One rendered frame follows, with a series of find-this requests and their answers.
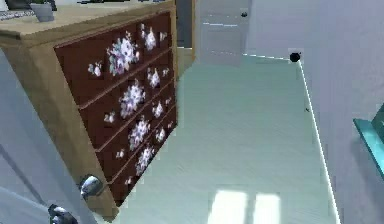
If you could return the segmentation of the white panelled room door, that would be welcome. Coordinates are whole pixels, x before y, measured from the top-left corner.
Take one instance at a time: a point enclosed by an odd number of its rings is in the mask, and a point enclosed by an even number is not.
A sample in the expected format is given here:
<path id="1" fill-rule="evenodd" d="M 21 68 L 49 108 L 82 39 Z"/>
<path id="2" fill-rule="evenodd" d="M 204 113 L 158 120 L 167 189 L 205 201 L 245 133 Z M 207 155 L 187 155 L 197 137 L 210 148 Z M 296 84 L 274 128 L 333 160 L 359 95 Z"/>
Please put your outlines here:
<path id="1" fill-rule="evenodd" d="M 200 63 L 238 66 L 245 48 L 252 0 L 199 0 Z"/>

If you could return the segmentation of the wooden chest with flowered drawers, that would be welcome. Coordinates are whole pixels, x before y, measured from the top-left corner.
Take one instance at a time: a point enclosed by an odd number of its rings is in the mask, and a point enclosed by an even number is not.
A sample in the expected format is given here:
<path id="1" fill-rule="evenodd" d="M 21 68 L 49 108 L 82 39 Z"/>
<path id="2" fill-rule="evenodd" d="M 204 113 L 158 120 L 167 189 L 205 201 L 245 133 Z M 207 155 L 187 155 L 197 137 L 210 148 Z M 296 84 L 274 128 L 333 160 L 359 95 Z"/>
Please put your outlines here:
<path id="1" fill-rule="evenodd" d="M 0 21 L 0 50 L 95 220 L 113 220 L 176 121 L 175 0 L 61 6 Z"/>

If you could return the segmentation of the silver round door knob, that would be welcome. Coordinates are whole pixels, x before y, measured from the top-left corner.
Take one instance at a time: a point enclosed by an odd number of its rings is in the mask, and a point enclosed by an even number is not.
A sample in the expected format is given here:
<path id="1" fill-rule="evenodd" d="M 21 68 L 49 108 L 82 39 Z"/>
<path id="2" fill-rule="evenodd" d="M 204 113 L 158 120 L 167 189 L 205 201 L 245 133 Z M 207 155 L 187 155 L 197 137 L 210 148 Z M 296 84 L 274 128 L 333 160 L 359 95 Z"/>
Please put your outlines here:
<path id="1" fill-rule="evenodd" d="M 50 224 L 78 224 L 77 219 L 64 208 L 52 204 L 48 208 Z"/>
<path id="2" fill-rule="evenodd" d="M 91 174 L 86 175 L 79 183 L 80 195 L 84 200 L 90 196 L 96 196 L 102 189 L 102 181 Z"/>

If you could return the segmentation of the grey keyboard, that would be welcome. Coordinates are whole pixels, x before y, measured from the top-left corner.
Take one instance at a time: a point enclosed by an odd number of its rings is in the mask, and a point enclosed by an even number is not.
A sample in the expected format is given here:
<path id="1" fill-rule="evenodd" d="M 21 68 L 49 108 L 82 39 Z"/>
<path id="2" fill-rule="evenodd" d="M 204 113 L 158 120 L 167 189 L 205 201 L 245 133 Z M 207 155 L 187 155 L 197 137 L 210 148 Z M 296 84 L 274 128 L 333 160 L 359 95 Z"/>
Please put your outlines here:
<path id="1" fill-rule="evenodd" d="M 34 12 L 32 10 L 22 10 L 22 11 L 0 11 L 0 21 L 11 20 L 15 18 L 21 18 L 26 16 L 33 16 Z"/>

